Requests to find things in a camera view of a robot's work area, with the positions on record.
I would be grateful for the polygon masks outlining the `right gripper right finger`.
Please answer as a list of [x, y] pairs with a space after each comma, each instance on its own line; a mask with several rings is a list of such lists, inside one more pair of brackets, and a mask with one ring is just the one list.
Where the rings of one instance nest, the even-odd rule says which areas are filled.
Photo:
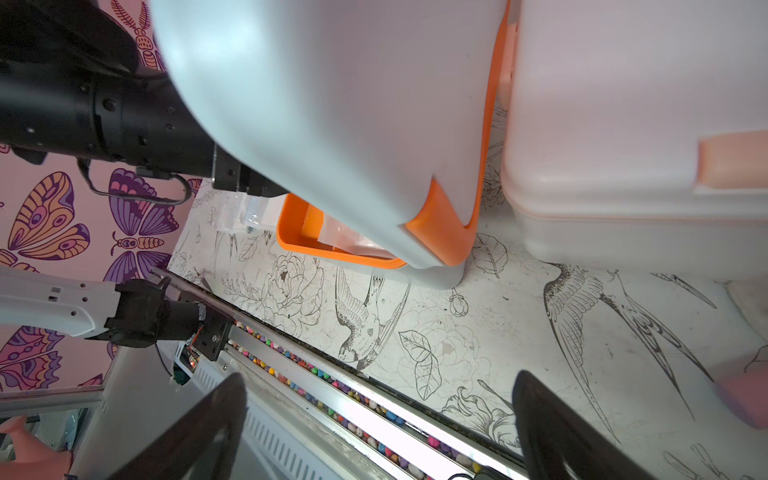
[[531, 479], [650, 479], [528, 371], [518, 373], [512, 405]]

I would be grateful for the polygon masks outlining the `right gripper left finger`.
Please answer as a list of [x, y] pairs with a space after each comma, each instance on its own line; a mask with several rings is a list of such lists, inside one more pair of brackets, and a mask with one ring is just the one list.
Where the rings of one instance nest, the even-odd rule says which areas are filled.
[[113, 479], [228, 479], [247, 413], [243, 376], [232, 374]]

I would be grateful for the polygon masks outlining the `white pink medicine chest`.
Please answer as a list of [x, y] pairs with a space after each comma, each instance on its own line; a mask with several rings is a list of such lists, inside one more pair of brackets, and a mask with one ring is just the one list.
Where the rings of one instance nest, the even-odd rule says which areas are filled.
[[523, 1], [501, 180], [528, 252], [767, 272], [767, 5]]

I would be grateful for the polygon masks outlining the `blue orange first aid box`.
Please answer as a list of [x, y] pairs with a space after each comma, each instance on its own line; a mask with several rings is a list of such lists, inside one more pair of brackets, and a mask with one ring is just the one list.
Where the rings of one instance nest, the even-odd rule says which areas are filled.
[[[154, 1], [204, 131], [288, 192], [287, 250], [441, 290], [477, 230], [507, 1]], [[395, 256], [318, 242], [329, 215]]]

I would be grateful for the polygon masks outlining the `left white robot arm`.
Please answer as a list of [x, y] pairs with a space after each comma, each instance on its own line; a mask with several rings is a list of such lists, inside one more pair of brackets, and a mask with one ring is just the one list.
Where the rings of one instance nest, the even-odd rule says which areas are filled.
[[[176, 201], [151, 181], [175, 180], [185, 199], [191, 177], [218, 190], [273, 198], [278, 184], [231, 156], [184, 105], [169, 76], [140, 58], [137, 41], [94, 1], [5, 1], [1, 5], [1, 141], [26, 162], [72, 156], [83, 177], [93, 161], [123, 162], [107, 198], [130, 232], [158, 231]], [[122, 257], [111, 275], [83, 282], [37, 273], [33, 260], [83, 253], [90, 240], [75, 220], [71, 179], [46, 176], [22, 203], [1, 252], [1, 320], [117, 346], [190, 343], [215, 359], [234, 312], [142, 257]]]

